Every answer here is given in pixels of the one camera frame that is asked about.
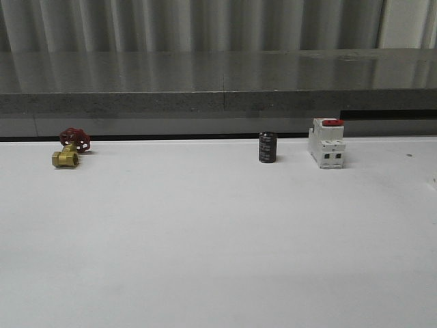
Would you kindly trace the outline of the black cylindrical capacitor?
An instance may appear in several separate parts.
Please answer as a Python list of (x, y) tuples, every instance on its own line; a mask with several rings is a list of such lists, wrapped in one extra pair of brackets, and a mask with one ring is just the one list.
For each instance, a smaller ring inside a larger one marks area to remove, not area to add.
[(258, 159), (261, 163), (274, 163), (277, 159), (277, 134), (270, 131), (259, 133)]

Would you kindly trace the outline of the grey stone shelf slab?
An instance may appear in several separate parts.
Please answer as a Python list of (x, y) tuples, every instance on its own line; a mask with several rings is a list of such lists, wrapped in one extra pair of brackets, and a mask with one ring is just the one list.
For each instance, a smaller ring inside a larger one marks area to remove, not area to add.
[(435, 118), (436, 51), (2, 53), (1, 112)]

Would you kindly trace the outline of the brass valve red handwheel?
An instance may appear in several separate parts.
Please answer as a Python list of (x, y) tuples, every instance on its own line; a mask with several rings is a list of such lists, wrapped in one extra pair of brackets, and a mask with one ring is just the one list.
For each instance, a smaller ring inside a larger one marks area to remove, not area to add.
[(52, 154), (54, 167), (77, 167), (79, 154), (90, 149), (90, 136), (82, 129), (68, 128), (59, 134), (62, 151)]

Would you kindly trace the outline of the white circuit breaker red switch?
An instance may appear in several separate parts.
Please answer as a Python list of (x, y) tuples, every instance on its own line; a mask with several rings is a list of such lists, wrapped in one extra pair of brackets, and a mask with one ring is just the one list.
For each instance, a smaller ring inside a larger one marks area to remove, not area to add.
[(308, 151), (321, 169), (343, 167), (346, 144), (344, 121), (337, 118), (314, 118), (309, 129)]

